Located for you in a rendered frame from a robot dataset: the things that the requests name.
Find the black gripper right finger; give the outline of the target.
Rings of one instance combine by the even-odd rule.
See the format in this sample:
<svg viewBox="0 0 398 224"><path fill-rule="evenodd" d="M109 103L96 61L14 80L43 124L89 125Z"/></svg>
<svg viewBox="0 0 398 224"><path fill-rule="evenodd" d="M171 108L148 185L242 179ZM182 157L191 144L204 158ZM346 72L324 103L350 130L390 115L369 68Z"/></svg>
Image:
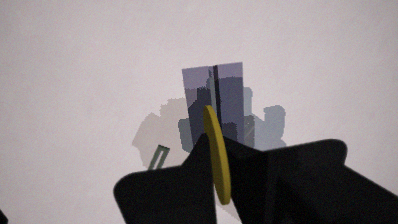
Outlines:
<svg viewBox="0 0 398 224"><path fill-rule="evenodd" d="M259 151L223 136L231 179L231 196L242 224L272 224L279 175L340 162L347 145L338 139Z"/></svg>

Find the gold coin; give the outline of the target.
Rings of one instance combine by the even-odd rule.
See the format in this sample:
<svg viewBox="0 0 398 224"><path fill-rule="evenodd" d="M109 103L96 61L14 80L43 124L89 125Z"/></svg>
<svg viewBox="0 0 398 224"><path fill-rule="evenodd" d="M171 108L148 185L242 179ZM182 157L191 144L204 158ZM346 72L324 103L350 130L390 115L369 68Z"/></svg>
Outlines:
<svg viewBox="0 0 398 224"><path fill-rule="evenodd" d="M213 181L222 205L230 202L231 179L228 159L221 128L214 109L210 105L203 109L204 132L210 143Z"/></svg>

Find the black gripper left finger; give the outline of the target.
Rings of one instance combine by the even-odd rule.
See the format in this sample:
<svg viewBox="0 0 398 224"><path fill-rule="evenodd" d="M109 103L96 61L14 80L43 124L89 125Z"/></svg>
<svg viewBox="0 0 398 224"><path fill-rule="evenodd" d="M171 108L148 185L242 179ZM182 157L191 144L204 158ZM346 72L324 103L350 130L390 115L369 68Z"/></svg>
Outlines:
<svg viewBox="0 0 398 224"><path fill-rule="evenodd" d="M130 217L201 204L207 224L218 224L209 138L202 133L180 166L133 172L118 180L113 197Z"/></svg>

